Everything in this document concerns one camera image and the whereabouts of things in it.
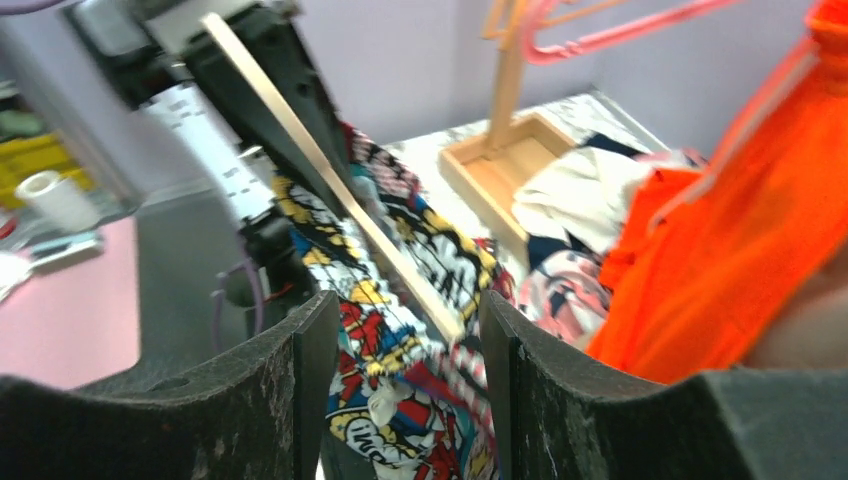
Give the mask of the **pink mat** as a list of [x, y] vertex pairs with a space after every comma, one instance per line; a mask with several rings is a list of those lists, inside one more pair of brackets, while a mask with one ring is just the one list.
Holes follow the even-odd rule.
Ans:
[[1, 371], [70, 389], [141, 358], [136, 221], [100, 230], [104, 252], [34, 277], [1, 305]]

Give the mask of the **comic print shorts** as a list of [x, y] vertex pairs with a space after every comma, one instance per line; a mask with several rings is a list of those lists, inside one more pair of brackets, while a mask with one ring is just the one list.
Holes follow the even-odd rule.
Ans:
[[294, 179], [273, 188], [308, 273], [339, 299], [339, 363], [330, 437], [379, 479], [496, 479], [494, 424], [479, 338], [484, 292], [511, 296], [495, 257], [437, 213], [418, 177], [350, 125], [353, 193], [465, 329], [444, 340], [395, 269], [355, 222]]

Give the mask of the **crumpled white tissue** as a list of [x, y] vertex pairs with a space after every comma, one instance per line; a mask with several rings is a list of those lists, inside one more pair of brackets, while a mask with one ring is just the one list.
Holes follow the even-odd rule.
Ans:
[[2, 251], [0, 254], [1, 290], [0, 302], [12, 294], [32, 275], [32, 263], [16, 253]]

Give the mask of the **pink white navy garment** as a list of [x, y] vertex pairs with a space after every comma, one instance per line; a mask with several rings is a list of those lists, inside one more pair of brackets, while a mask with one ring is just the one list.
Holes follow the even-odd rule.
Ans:
[[664, 169], [698, 171], [706, 159], [684, 148], [642, 152], [601, 133], [535, 175], [512, 213], [528, 235], [529, 272], [516, 306], [555, 338], [582, 349], [603, 325], [612, 292], [599, 280], [638, 187]]

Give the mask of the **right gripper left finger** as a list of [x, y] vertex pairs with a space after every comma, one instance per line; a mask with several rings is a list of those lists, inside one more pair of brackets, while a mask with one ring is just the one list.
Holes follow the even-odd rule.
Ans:
[[279, 324], [134, 393], [96, 396], [5, 376], [5, 479], [311, 479], [340, 308], [323, 291]]

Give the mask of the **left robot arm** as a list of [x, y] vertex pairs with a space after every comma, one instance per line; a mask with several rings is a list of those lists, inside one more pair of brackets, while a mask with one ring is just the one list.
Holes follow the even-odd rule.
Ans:
[[[164, 13], [162, 1], [80, 1], [67, 20], [102, 74], [131, 109], [168, 131], [204, 170], [223, 200], [255, 268], [273, 291], [310, 296], [314, 285], [296, 255], [293, 225], [271, 189], [249, 168], [243, 154], [261, 149], [285, 176], [342, 207], [293, 138], [234, 69], [200, 24], [180, 20], [184, 39], [170, 52], [148, 29]], [[335, 106], [324, 88], [294, 19], [293, 1], [242, 1], [225, 23], [268, 74], [306, 130], [344, 181], [351, 149]]]

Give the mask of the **wooden clothes rack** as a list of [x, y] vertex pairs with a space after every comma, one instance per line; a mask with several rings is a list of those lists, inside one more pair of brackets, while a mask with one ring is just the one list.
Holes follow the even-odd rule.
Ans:
[[539, 113], [513, 118], [525, 67], [519, 29], [496, 38], [499, 60], [488, 130], [442, 149], [438, 168], [492, 236], [528, 268], [529, 235], [512, 214], [514, 194], [575, 141]]

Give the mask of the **white paper roll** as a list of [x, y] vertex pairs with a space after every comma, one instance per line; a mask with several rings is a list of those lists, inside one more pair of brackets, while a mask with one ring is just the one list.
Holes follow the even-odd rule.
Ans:
[[64, 232], [90, 230], [101, 220], [100, 210], [77, 183], [54, 170], [27, 177], [14, 195]]

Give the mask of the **light blue stapler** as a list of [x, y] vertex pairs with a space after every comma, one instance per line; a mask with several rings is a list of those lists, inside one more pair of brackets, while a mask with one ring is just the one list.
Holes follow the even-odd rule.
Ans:
[[104, 239], [97, 231], [44, 241], [29, 251], [31, 271], [35, 275], [48, 275], [96, 258], [103, 252]]

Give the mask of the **orange shorts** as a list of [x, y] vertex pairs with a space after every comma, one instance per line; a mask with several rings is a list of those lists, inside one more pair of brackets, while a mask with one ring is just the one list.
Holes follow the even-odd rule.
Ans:
[[680, 192], [655, 174], [601, 277], [593, 359], [670, 384], [740, 363], [800, 289], [847, 250], [847, 5], [808, 35]]

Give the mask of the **pink hanger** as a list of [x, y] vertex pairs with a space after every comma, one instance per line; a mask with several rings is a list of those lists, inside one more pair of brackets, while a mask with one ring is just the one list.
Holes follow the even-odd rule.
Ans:
[[524, 59], [533, 65], [551, 65], [560, 61], [588, 55], [640, 36], [653, 33], [675, 24], [683, 23], [706, 15], [720, 8], [735, 4], [734, 0], [690, 1], [657, 13], [646, 15], [621, 25], [591, 33], [562, 44], [539, 46], [536, 44], [537, 31], [548, 25], [568, 23], [573, 20], [610, 9], [621, 1], [600, 1], [577, 11], [548, 19], [548, 14], [559, 1], [534, 1], [528, 5], [519, 29], [519, 45]]

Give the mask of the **yellow box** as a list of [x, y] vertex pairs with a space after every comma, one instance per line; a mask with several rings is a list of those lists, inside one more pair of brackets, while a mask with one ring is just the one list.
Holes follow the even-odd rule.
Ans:
[[55, 134], [14, 139], [1, 144], [1, 205], [20, 208], [23, 202], [14, 195], [16, 187], [29, 176], [46, 170], [75, 180], [86, 191], [97, 186]]

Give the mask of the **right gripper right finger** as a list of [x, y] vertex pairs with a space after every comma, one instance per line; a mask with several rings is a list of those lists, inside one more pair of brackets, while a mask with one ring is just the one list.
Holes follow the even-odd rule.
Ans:
[[845, 371], [708, 371], [672, 386], [597, 362], [494, 291], [479, 309], [506, 479], [843, 479]]

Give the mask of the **orange hanger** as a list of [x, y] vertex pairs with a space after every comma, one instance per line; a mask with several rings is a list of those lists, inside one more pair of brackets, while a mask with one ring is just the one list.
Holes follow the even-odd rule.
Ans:
[[485, 40], [500, 37], [509, 38], [523, 20], [530, 18], [531, 9], [535, 7], [541, 7], [542, 20], [540, 26], [547, 28], [606, 10], [618, 4], [621, 4], [620, 0], [600, 1], [557, 17], [548, 18], [549, 10], [543, 5], [543, 1], [494, 0], [491, 2], [484, 21], [481, 37]]

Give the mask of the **cream hanger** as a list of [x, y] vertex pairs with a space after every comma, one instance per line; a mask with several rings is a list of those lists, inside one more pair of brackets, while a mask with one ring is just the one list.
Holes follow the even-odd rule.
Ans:
[[409, 291], [418, 300], [445, 341], [454, 343], [460, 340], [465, 333], [464, 324], [453, 317], [441, 302], [434, 288], [418, 275], [415, 265], [400, 253], [392, 241], [358, 204], [315, 139], [242, 41], [217, 13], [204, 15], [200, 22], [277, 122], [289, 134], [312, 167], [331, 187], [348, 214], [358, 223], [380, 253], [396, 268], [398, 275], [406, 283]]

